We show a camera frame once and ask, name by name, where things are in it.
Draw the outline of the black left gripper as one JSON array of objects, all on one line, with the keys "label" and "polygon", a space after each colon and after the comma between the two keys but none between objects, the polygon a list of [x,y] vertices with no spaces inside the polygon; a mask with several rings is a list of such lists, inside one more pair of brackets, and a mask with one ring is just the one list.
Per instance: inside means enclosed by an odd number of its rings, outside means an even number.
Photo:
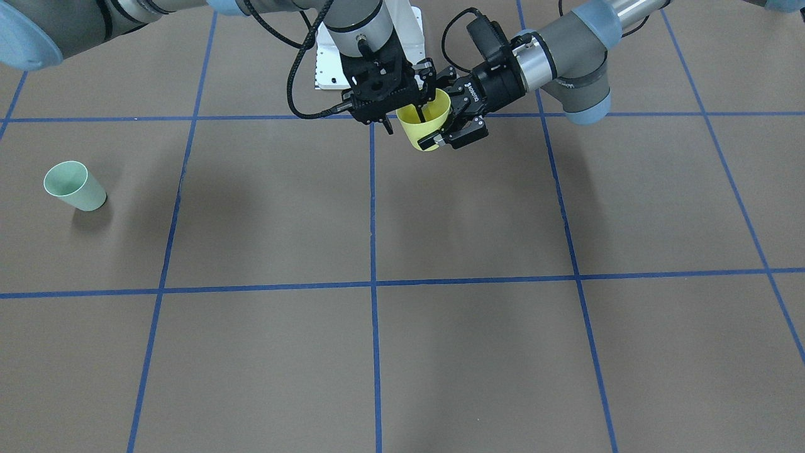
[{"label": "black left gripper", "polygon": [[482,116],[500,111],[526,94],[521,68],[515,60],[495,66],[482,63],[461,77],[457,69],[451,67],[441,71],[435,79],[433,60],[420,60],[412,66],[412,71],[413,101],[434,101],[437,87],[448,95],[452,117],[470,120],[461,127],[451,125],[426,134],[418,140],[422,151],[444,146],[459,149],[483,140],[488,137],[489,130]]}]

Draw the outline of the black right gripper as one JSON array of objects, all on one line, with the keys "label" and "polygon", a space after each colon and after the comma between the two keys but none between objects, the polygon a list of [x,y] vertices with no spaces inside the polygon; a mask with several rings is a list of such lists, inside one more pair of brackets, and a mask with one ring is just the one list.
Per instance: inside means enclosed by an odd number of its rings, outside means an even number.
[{"label": "black right gripper", "polygon": [[386,134],[394,129],[387,114],[409,105],[419,123],[425,115],[428,98],[421,99],[413,64],[408,61],[399,41],[388,41],[382,48],[371,49],[368,41],[357,41],[358,57],[340,57],[350,88],[342,92],[354,120],[361,123],[379,121]]}]

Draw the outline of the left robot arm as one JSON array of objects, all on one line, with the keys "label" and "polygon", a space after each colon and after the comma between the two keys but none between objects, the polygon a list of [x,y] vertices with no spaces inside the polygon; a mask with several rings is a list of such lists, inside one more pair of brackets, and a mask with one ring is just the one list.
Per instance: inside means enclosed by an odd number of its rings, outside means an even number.
[{"label": "left robot arm", "polygon": [[431,100],[397,109],[396,115],[419,151],[482,140],[488,135],[486,115],[538,90],[560,101],[573,123],[600,121],[611,108],[609,52],[667,6],[667,1],[587,1],[544,28],[511,38],[479,9],[465,9],[474,15],[467,32],[483,61],[473,69],[451,64],[426,75],[425,86],[435,89]]}]

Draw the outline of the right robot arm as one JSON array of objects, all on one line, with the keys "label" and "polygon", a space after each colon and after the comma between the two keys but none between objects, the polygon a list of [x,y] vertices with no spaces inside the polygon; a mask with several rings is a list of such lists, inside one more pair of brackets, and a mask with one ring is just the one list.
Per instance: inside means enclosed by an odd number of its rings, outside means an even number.
[{"label": "right robot arm", "polygon": [[[386,125],[403,107],[419,112],[435,98],[428,58],[406,57],[385,1],[3,1],[2,64],[35,71],[198,9],[251,18],[296,49],[286,80],[286,101],[297,118],[321,120],[349,114],[360,123]],[[321,29],[333,40],[347,87],[340,101],[304,112],[294,98],[306,55]]]}]

